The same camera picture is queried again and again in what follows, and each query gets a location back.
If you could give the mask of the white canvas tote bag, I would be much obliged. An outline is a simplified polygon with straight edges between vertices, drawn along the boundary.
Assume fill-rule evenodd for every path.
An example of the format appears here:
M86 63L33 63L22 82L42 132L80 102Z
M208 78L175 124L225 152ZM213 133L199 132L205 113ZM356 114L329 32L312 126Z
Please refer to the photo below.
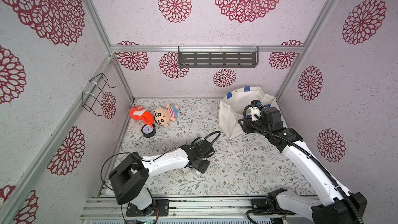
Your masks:
M274 102L275 96L266 94L261 87L245 86L232 90L220 101L218 124L228 140L243 135L238 120L243 118L244 108L253 100L259 100L263 105Z

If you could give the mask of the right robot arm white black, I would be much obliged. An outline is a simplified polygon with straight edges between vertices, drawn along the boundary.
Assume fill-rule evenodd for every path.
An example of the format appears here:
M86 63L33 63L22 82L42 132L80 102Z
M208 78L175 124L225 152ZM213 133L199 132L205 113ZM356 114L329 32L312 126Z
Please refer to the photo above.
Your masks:
M316 195L300 196L281 188L269 193L265 203L252 206L247 215L299 215L315 224L362 224L368 204L361 193L341 184L313 155L293 128L284 127L275 107L252 101L238 121L245 133L258 133L286 156L313 187Z

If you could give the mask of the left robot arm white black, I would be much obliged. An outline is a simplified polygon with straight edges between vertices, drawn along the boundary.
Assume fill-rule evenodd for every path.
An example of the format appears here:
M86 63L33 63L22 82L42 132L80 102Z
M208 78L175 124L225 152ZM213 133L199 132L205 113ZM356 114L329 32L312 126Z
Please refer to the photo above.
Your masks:
M214 131L204 138L195 139L191 144L174 148L161 155L142 157L137 152L127 152L126 157L108 176L117 203L130 203L143 210L154 202L150 191L144 189L149 178L186 168L204 174L210 165L208 159L215 154L213 143L220 136L220 131Z

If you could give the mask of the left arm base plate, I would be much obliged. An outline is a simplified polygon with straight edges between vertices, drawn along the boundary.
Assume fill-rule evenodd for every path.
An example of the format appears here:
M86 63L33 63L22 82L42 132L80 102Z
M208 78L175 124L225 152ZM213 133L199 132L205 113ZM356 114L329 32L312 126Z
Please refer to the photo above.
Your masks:
M154 202L144 210L139 210L135 205L129 203L127 205L127 217L164 217L169 215L170 200L169 199L155 199Z

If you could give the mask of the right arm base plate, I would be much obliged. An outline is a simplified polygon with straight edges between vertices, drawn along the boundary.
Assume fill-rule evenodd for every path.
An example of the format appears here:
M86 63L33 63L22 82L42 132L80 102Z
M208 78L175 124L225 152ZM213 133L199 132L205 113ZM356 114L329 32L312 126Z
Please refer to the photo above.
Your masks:
M254 215L261 214L278 214L279 208L270 198L253 198L250 200L252 213Z

